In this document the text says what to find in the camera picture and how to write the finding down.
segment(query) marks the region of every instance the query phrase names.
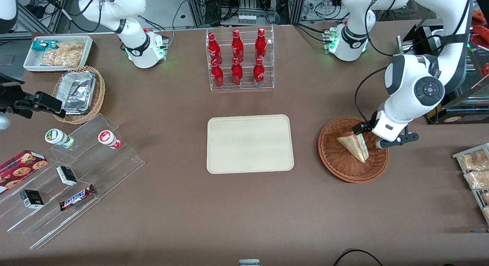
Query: packaged bread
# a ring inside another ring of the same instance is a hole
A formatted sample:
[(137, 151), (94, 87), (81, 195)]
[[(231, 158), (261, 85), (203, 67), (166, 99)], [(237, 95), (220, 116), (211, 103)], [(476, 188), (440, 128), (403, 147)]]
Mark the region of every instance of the packaged bread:
[(40, 64), (48, 66), (75, 67), (80, 64), (83, 55), (84, 43), (58, 42), (58, 48), (47, 48)]
[(484, 214), (484, 216), (486, 216), (487, 219), (489, 219), (489, 206), (482, 208), (482, 213)]
[(489, 189), (489, 170), (477, 170), (475, 172), (469, 172), (466, 177), (467, 182), (472, 189)]
[(368, 159), (368, 149), (363, 135), (355, 135), (353, 132), (341, 134), (337, 140), (351, 153), (358, 161), (365, 163)]
[(486, 203), (486, 205), (489, 205), (489, 193), (484, 193), (482, 195), (482, 199), (484, 200), (484, 202)]
[(460, 161), (468, 171), (489, 169), (489, 159), (483, 149), (461, 155)]

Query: white tray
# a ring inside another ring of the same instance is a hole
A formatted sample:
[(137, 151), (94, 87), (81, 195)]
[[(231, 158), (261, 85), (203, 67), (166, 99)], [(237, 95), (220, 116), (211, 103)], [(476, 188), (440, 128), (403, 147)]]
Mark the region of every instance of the white tray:
[(284, 172), (293, 167), (287, 116), (222, 117), (207, 123), (207, 170), (211, 174)]

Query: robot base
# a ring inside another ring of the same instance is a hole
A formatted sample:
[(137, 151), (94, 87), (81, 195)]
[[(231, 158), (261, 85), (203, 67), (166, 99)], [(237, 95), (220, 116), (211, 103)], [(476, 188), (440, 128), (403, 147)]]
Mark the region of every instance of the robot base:
[(326, 54), (333, 54), (342, 61), (354, 61), (365, 52), (368, 40), (365, 41), (363, 46), (359, 42), (356, 49), (351, 48), (341, 35), (344, 26), (344, 24), (339, 24), (337, 27), (331, 27), (329, 31), (323, 33), (323, 40), (328, 41), (328, 43), (324, 44), (324, 50)]
[(136, 57), (131, 55), (126, 49), (129, 60), (139, 68), (150, 68), (160, 61), (166, 60), (168, 52), (168, 38), (163, 38), (154, 32), (147, 32), (146, 34), (150, 37), (150, 44), (142, 55)]

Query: bottle cap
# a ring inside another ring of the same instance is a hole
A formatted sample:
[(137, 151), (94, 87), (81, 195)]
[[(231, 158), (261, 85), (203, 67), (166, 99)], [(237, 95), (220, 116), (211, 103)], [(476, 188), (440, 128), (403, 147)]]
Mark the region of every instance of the bottle cap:
[(110, 130), (104, 130), (98, 135), (98, 141), (102, 144), (111, 144), (114, 139), (115, 136)]

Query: basket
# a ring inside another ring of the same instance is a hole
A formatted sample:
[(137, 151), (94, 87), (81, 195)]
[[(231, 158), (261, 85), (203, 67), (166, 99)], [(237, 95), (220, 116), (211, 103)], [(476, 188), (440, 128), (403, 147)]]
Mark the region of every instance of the basket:
[[(90, 71), (96, 74), (97, 76), (97, 81), (96, 81), (96, 86), (95, 90), (93, 93), (93, 98), (91, 102), (91, 110), (89, 113), (85, 115), (66, 115), (64, 118), (59, 118), (58, 116), (54, 116), (56, 120), (64, 122), (64, 123), (71, 123), (72, 125), (80, 125), (82, 123), (86, 123), (100, 112), (100, 108), (102, 108), (102, 104), (104, 102), (104, 95), (105, 95), (105, 82), (104, 78), (100, 75), (99, 71), (97, 71), (95, 68), (90, 67), (90, 66), (84, 66), (80, 68), (76, 68), (73, 70), (68, 71), (69, 73), (74, 73), (74, 72), (81, 72), (81, 71)], [(58, 87), (60, 86), (61, 83), (61, 78), (58, 80), (58, 83), (54, 87), (53, 91), (53, 97), (56, 97), (56, 94), (58, 93)]]
[(356, 117), (339, 117), (327, 123), (321, 133), (317, 147), (324, 165), (338, 178), (351, 183), (366, 183), (375, 180), (386, 169), (389, 161), (389, 150), (379, 149), (376, 143), (380, 138), (372, 132), (363, 134), (369, 152), (365, 163), (358, 161), (338, 140), (342, 133), (351, 129), (363, 119)]

